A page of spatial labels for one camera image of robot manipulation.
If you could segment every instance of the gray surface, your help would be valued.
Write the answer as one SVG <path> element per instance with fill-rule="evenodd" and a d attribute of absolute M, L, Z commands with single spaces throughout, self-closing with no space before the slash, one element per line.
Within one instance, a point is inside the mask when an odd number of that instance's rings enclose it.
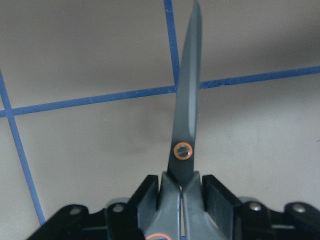
<path fill-rule="evenodd" d="M 316 0 L 200 6 L 202 81 L 320 65 Z M 192 1 L 173 7 L 181 54 Z M 0 35 L 13 107 L 174 82 L 162 1 L 1 1 Z M 320 209 L 319 78 L 201 90 L 195 169 L 276 210 L 297 200 Z M 18 116 L 45 217 L 70 203 L 95 212 L 160 175 L 174 103 L 169 94 Z M 0 238 L 24 239 L 39 223 L 5 118 L 0 132 Z"/>
<path fill-rule="evenodd" d="M 320 208 L 320 75 L 200 91 L 194 168 L 267 207 Z"/>
<path fill-rule="evenodd" d="M 0 118 L 0 239 L 23 240 L 39 227 L 6 118 Z"/>
<path fill-rule="evenodd" d="M 201 80 L 320 64 L 318 0 L 199 0 L 202 11 Z M 174 0 L 179 54 L 192 0 Z"/>
<path fill-rule="evenodd" d="M 12 107 L 173 84 L 162 1 L 0 3 Z"/>
<path fill-rule="evenodd" d="M 47 219 L 60 207 L 130 197 L 167 168 L 175 96 L 99 103 L 16 117 Z"/>

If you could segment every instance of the orange pivot washer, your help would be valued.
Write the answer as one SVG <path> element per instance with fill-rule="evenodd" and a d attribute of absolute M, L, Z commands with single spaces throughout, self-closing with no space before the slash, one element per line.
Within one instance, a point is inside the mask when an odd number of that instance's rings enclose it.
<path fill-rule="evenodd" d="M 179 160 L 188 160 L 193 153 L 192 146 L 185 141 L 179 142 L 174 146 L 173 153 Z"/>

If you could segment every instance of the scissor blade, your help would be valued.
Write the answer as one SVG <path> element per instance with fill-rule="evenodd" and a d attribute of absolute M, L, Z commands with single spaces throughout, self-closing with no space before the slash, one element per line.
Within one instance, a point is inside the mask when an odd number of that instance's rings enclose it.
<path fill-rule="evenodd" d="M 194 174 L 201 40 L 201 11 L 198 1 L 195 0 L 182 53 L 168 163 L 168 174 L 182 187 L 191 180 Z M 192 149 L 189 159 L 181 160 L 174 154 L 175 146 L 181 142 L 189 144 Z"/>

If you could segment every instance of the scissor pivot screw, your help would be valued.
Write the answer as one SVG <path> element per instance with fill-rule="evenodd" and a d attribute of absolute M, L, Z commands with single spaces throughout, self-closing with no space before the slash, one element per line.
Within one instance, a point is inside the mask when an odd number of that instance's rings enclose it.
<path fill-rule="evenodd" d="M 188 160 L 193 153 L 192 147 L 187 142 L 179 142 L 173 149 L 174 156 L 179 160 Z"/>

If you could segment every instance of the black scissor blade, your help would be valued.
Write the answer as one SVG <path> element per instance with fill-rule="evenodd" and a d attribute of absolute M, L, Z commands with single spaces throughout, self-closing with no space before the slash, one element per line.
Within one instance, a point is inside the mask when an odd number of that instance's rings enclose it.
<path fill-rule="evenodd" d="M 168 174 L 180 186 L 185 186 L 194 175 L 201 40 L 201 11 L 198 1 L 194 1 L 182 53 L 168 163 Z M 187 160 L 179 160 L 174 154 L 175 146 L 181 142 L 188 143 L 192 148 L 192 155 Z"/>

